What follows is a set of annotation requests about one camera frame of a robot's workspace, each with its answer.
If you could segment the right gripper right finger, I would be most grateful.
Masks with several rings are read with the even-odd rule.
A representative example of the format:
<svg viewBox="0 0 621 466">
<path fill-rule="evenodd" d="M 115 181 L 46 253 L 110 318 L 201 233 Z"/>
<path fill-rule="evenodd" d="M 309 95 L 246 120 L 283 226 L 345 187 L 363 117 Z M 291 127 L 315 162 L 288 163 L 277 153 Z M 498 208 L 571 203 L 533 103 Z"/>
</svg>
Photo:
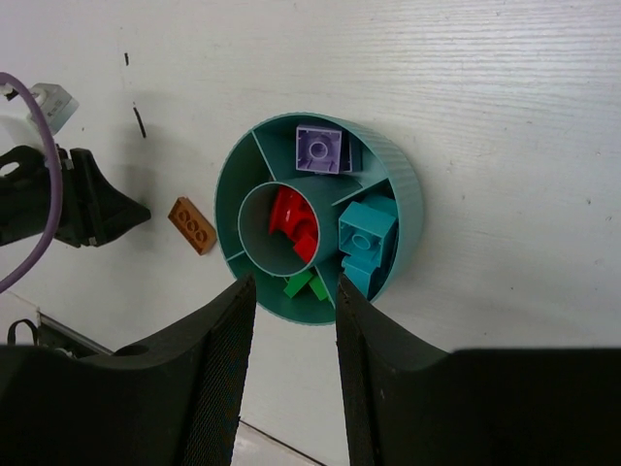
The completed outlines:
<svg viewBox="0 0 621 466">
<path fill-rule="evenodd" d="M 347 278 L 336 332 L 353 465 L 616 465 L 617 348 L 445 351 Z"/>
</svg>

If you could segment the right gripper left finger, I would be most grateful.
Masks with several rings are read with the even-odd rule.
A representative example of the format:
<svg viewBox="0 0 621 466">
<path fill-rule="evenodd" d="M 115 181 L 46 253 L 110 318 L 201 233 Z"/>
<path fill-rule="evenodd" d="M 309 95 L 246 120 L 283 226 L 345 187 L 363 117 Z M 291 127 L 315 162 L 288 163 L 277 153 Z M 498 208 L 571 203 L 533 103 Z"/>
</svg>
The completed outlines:
<svg viewBox="0 0 621 466">
<path fill-rule="evenodd" d="M 1 349 L 5 465 L 227 465 L 253 337 L 256 285 L 112 354 Z"/>
</svg>

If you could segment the teal studded lego brick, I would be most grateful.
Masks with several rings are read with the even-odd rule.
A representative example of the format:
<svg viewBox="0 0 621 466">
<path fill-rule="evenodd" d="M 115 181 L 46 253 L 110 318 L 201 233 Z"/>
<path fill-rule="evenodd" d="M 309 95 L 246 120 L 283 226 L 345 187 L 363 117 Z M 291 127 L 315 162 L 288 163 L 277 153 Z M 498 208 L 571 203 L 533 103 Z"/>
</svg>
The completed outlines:
<svg viewBox="0 0 621 466">
<path fill-rule="evenodd" d="M 339 217 L 339 249 L 383 267 L 394 244 L 397 218 L 367 204 L 351 202 Z"/>
</svg>

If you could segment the green lego slope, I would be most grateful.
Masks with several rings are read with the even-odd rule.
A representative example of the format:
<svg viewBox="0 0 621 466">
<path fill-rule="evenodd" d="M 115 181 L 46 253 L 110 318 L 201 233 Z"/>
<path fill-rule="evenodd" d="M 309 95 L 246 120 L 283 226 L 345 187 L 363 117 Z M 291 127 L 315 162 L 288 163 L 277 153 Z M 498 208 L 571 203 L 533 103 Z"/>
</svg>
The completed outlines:
<svg viewBox="0 0 621 466">
<path fill-rule="evenodd" d="M 329 290 L 327 289 L 326 285 L 324 284 L 323 280 L 320 277 L 314 276 L 310 280 L 309 286 L 310 286 L 310 289 L 311 289 L 312 293 L 314 294 L 315 298 L 320 303 L 324 303 L 324 304 L 327 304 L 327 305 L 333 307 L 331 294 L 330 294 Z"/>
</svg>

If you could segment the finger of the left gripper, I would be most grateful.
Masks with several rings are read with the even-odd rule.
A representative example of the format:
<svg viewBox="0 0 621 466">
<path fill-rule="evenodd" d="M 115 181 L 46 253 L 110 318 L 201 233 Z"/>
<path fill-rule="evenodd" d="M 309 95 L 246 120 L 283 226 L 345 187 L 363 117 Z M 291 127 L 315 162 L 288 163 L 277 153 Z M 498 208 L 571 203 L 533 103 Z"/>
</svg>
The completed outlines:
<svg viewBox="0 0 621 466">
<path fill-rule="evenodd" d="M 150 220 L 150 210 L 114 188 L 86 149 L 59 149 L 63 205 L 54 238 L 74 248 L 101 247 Z"/>
</svg>

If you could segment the orange lego plate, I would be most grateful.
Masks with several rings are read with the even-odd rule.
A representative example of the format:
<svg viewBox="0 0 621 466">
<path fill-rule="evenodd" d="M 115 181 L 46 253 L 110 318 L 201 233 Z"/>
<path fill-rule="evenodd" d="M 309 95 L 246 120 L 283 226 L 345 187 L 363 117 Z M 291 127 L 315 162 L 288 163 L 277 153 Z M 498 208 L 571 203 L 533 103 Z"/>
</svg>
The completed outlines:
<svg viewBox="0 0 621 466">
<path fill-rule="evenodd" d="M 214 247 L 215 228 L 187 197 L 176 200 L 168 219 L 199 255 L 205 255 Z"/>
</svg>

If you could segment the purple square lego plate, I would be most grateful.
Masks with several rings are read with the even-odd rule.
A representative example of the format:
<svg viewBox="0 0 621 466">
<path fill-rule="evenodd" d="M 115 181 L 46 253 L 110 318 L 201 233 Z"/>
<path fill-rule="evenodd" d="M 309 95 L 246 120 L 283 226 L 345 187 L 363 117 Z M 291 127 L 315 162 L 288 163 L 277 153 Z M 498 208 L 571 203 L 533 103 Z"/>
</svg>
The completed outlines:
<svg viewBox="0 0 621 466">
<path fill-rule="evenodd" d="M 339 129 L 298 125 L 295 168 L 301 172 L 338 175 L 341 168 L 343 132 Z"/>
</svg>

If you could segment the big red lego block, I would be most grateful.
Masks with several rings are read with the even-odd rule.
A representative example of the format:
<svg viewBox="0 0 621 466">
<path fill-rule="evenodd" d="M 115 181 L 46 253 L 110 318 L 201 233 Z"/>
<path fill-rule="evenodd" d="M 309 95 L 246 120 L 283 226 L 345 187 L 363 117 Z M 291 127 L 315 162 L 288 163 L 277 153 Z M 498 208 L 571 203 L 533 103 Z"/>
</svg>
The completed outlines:
<svg viewBox="0 0 621 466">
<path fill-rule="evenodd" d="M 269 233 L 284 233 L 288 239 L 298 243 L 305 236 L 318 239 L 316 216 L 308 201 L 295 189 L 281 186 L 272 205 L 269 219 Z"/>
</svg>

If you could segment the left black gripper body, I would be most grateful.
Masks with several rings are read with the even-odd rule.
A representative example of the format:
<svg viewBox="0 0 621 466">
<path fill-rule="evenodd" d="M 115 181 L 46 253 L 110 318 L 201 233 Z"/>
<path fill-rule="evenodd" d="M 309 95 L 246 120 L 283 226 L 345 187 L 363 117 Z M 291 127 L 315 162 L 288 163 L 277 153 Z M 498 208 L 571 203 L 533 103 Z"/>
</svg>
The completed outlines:
<svg viewBox="0 0 621 466">
<path fill-rule="evenodd" d="M 1 167 L 15 164 L 1 176 L 1 246 L 38 234 L 49 217 L 49 169 L 45 156 L 30 146 L 17 146 L 1 156 Z"/>
</svg>

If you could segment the green lego cube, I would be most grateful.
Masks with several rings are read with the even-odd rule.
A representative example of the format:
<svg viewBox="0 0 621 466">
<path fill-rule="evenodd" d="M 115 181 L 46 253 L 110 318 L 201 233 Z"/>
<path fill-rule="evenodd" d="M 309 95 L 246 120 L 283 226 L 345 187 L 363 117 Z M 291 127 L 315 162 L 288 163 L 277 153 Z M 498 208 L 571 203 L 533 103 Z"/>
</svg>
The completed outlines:
<svg viewBox="0 0 621 466">
<path fill-rule="evenodd" d="M 286 284 L 283 292 L 288 298 L 292 299 L 312 280 L 312 278 L 313 274 L 309 270 L 290 276 L 285 279 Z"/>
</svg>

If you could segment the long teal lego brick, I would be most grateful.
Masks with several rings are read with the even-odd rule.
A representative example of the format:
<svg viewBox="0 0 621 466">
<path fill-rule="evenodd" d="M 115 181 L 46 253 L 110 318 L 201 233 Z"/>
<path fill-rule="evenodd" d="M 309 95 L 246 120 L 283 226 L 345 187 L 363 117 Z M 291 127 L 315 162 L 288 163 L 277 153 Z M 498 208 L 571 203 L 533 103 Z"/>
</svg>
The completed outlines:
<svg viewBox="0 0 621 466">
<path fill-rule="evenodd" d="M 382 267 L 355 256 L 346 255 L 342 267 L 344 274 L 368 300 L 375 298 L 386 279 Z"/>
</svg>

